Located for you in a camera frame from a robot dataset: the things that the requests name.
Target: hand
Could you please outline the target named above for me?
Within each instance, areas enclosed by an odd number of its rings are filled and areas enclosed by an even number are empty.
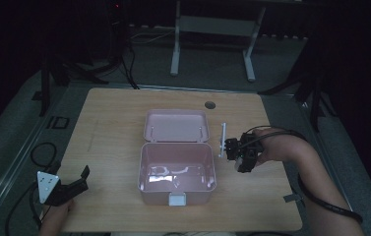
[[[74,200],[61,206],[44,206],[39,235],[58,235],[68,216],[68,212],[75,206]]]
[[[257,137],[280,132],[281,129],[254,130]],[[317,152],[304,140],[292,135],[276,135],[261,140],[264,151],[259,155],[256,165],[269,160],[298,162],[303,156],[316,155]]]

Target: pink box lid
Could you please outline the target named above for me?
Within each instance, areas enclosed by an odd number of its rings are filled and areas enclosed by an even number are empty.
[[[152,143],[203,143],[210,138],[202,110],[152,109],[146,117],[144,137]]]

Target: gray carpet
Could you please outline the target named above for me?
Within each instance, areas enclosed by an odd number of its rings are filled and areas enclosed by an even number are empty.
[[[195,43],[194,35],[188,36],[182,43],[179,75],[174,78],[169,75],[172,55],[171,34],[151,43],[133,44],[136,53],[133,76],[139,87],[246,92],[269,89],[285,80],[305,43],[296,39],[278,41],[274,38],[260,38],[252,56],[257,81],[248,83],[239,43],[237,46],[218,46],[213,43],[202,45]],[[132,53],[126,52],[125,55],[126,62],[130,65]],[[123,70],[117,69],[99,76],[110,81],[105,87],[130,89],[126,85]],[[39,74],[36,74],[22,86],[0,117],[0,191],[4,192],[0,195],[0,235],[4,235],[5,221],[12,205],[32,183],[36,171],[41,170],[31,163],[30,151],[42,142],[53,142],[57,145],[57,158],[62,158],[88,90],[96,87],[90,82],[77,79],[76,75],[72,75],[72,79],[73,82],[67,88],[52,87],[54,103],[47,115],[40,118],[38,117],[40,104],[31,100],[34,92],[39,90]],[[371,181],[348,134],[340,120],[326,110],[325,116],[319,118],[320,133],[315,133],[308,123],[308,107],[295,102],[287,95],[295,90],[296,86],[276,95],[263,96],[271,124],[297,130],[307,137],[322,155],[329,172],[341,186],[351,207],[364,217],[363,229],[367,235],[371,235]],[[47,129],[52,116],[70,118],[68,128]],[[42,147],[34,155],[36,158],[47,160],[52,155],[52,149]],[[18,166],[19,169],[7,172],[10,166]],[[291,164],[286,164],[285,169],[291,185],[297,189],[296,169]],[[7,181],[11,181],[10,188],[3,184]],[[301,230],[290,233],[310,235],[302,205],[299,205],[299,210],[304,226]],[[17,207],[10,225],[11,235],[36,235],[28,198],[24,198]]]

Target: wooden table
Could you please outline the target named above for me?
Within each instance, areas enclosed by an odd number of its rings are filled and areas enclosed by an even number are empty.
[[[206,101],[216,104],[207,109]],[[147,206],[138,189],[141,147],[149,109],[204,110],[215,156],[217,186],[201,206]],[[297,230],[302,222],[281,162],[238,173],[219,154],[221,123],[227,138],[268,125],[257,94],[189,90],[93,88],[83,107],[58,175],[63,184],[88,165],[90,188],[76,197],[64,231],[190,232]]]

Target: metal leg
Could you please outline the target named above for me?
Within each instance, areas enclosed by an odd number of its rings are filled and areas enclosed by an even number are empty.
[[[180,1],[176,1],[176,20],[175,20],[175,45],[173,48],[173,55],[172,55],[172,64],[170,66],[170,75],[177,76],[179,70],[179,55],[180,55],[180,45],[179,45],[179,23],[180,23]]]
[[[259,34],[259,28],[261,27],[265,11],[266,8],[263,7],[259,13],[258,21],[253,26],[249,47],[246,50],[243,50],[243,60],[246,67],[247,80],[249,82],[254,82],[256,80],[255,73],[253,71],[252,59],[250,56],[252,55],[253,48],[255,47],[255,42]]]

